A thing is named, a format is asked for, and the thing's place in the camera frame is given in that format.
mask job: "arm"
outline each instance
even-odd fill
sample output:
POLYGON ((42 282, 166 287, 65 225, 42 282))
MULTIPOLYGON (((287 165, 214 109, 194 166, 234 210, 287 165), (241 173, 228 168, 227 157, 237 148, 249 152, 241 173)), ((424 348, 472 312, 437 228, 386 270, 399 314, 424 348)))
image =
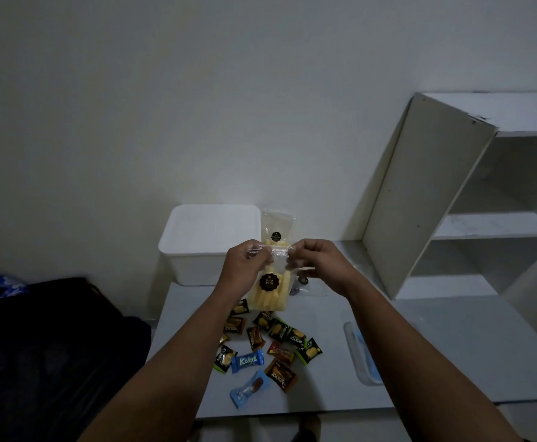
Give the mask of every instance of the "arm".
POLYGON ((421 336, 328 240, 302 240, 291 259, 346 297, 413 440, 521 441, 491 401, 421 336))
POLYGON ((79 441, 186 440, 209 381, 213 360, 232 308, 270 258, 252 259, 249 240, 226 255, 213 293, 180 330, 111 399, 79 441))

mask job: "shelf top panel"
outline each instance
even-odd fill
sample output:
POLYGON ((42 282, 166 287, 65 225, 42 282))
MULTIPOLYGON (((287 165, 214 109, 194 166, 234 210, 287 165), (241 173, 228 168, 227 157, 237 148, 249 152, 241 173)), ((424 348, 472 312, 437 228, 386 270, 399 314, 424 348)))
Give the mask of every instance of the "shelf top panel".
POLYGON ((497 136, 537 136, 537 93, 424 93, 498 128, 497 136))

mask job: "container lid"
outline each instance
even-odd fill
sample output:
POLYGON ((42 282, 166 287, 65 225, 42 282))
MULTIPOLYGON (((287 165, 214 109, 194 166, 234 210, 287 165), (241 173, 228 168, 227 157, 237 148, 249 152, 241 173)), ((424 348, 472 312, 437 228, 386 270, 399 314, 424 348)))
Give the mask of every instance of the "container lid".
POLYGON ((251 204, 182 204, 170 213, 158 249, 169 256, 225 254, 260 240, 260 210, 251 204))

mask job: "black sticker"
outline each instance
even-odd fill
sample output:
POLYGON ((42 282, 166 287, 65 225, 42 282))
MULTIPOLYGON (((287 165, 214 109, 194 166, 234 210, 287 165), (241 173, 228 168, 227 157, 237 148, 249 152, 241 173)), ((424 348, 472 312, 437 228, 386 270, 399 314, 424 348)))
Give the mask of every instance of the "black sticker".
POLYGON ((267 273, 260 278, 260 288, 266 292, 272 292, 278 287, 278 277, 276 274, 267 273))

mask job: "candy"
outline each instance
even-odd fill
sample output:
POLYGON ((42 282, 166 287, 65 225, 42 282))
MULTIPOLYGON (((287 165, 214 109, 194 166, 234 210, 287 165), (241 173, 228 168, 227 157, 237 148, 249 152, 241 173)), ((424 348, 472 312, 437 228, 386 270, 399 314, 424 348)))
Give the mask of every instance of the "candy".
POLYGON ((297 375, 276 358, 266 368, 264 373, 272 379, 283 392, 287 393, 297 381, 297 375))
POLYGON ((257 324, 258 327, 260 327, 263 331, 268 332, 276 320, 277 319, 269 312, 262 311, 254 320, 254 323, 257 324))
POLYGON ((270 348, 268 348, 268 354, 274 356, 274 358, 284 361, 289 365, 293 363, 293 360, 295 359, 294 352, 285 349, 276 341, 273 341, 270 345, 270 348))
POLYGON ((231 312, 229 312, 229 315, 241 315, 242 313, 248 312, 250 312, 250 309, 248 309, 248 300, 244 298, 238 303, 238 305, 234 307, 231 312))
POLYGON ((285 324, 284 321, 277 318, 277 322, 272 327, 272 330, 270 331, 269 336, 272 339, 279 341, 279 343, 282 343, 287 339, 287 334, 289 333, 290 330, 291 330, 291 326, 289 326, 288 324, 285 324))
POLYGON ((221 346, 224 342, 226 342, 226 341, 228 341, 228 340, 229 340, 229 337, 228 337, 226 334, 221 335, 220 346, 221 346))
POLYGON ((248 327, 246 331, 248 332, 248 339, 250 340, 250 347, 252 350, 255 351, 256 349, 261 349, 266 341, 264 341, 262 335, 260 335, 260 327, 248 327))
POLYGON ((250 366, 264 364, 264 354, 262 349, 258 349, 247 355, 235 356, 231 359, 232 372, 236 373, 240 369, 248 368, 250 366))
POLYGON ((269 385, 268 377, 262 369, 259 369, 242 387, 231 390, 229 396, 235 407, 241 408, 252 394, 268 388, 269 385))
POLYGON ((244 331, 246 325, 246 318, 241 316, 230 316, 224 325, 224 332, 232 332, 234 334, 241 334, 244 331))
POLYGON ((311 338, 304 348, 297 349, 297 356, 301 359, 303 364, 308 364, 316 356, 323 353, 320 347, 317 345, 316 340, 311 338))
POLYGON ((238 355, 238 353, 226 346, 225 344, 221 346, 220 353, 215 357, 215 363, 213 364, 213 369, 217 369, 219 372, 226 374, 229 367, 231 366, 232 358, 238 355))
POLYGON ((287 336, 287 342, 297 347, 305 347, 305 334, 300 330, 292 328, 287 336))

